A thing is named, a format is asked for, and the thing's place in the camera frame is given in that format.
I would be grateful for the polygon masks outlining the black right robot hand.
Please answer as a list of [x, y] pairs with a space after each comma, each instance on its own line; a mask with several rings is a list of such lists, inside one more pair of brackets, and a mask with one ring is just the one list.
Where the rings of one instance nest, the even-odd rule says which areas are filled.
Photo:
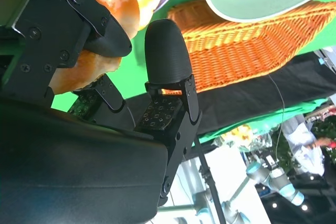
[[1, 223], [146, 223], [167, 201], [202, 116], [186, 44], [148, 25], [151, 100], [123, 129], [107, 72], [132, 45], [109, 3], [1, 0]]

